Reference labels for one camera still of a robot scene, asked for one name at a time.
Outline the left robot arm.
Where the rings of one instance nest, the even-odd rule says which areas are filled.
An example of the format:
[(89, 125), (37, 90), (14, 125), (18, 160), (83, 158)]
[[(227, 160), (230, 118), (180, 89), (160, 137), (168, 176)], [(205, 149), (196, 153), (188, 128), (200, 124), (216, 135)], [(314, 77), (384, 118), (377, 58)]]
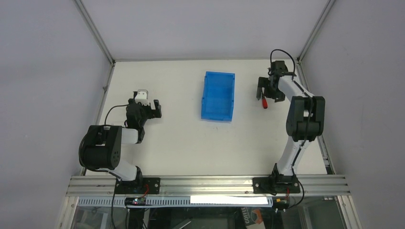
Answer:
[(141, 169), (121, 158), (121, 147), (142, 143), (145, 123), (149, 119), (162, 117), (159, 100), (153, 103), (155, 108), (151, 107), (149, 101), (142, 104), (134, 98), (129, 99), (127, 104), (112, 107), (126, 109), (123, 126), (108, 125), (106, 118), (102, 125), (89, 126), (79, 145), (80, 165), (93, 172), (108, 172), (119, 181), (142, 183)]

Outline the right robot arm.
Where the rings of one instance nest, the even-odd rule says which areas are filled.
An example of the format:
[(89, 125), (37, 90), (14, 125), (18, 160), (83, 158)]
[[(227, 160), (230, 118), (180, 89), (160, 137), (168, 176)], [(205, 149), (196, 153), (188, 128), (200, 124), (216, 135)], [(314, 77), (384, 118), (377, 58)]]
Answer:
[(294, 185), (297, 183), (296, 170), (305, 150), (323, 133), (325, 98), (305, 89), (284, 61), (271, 62), (268, 77), (259, 77), (256, 98), (262, 101), (263, 108), (267, 108), (267, 98), (276, 103), (285, 99), (290, 102), (286, 119), (288, 141), (269, 180), (273, 185)]

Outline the red handled screwdriver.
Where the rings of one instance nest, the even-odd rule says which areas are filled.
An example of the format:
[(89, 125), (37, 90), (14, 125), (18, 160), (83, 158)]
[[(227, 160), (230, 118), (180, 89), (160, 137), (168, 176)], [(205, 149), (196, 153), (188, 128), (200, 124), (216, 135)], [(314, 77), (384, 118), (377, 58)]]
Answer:
[(268, 103), (267, 103), (266, 97), (264, 95), (261, 96), (261, 101), (262, 101), (262, 107), (264, 109), (267, 109), (268, 108)]

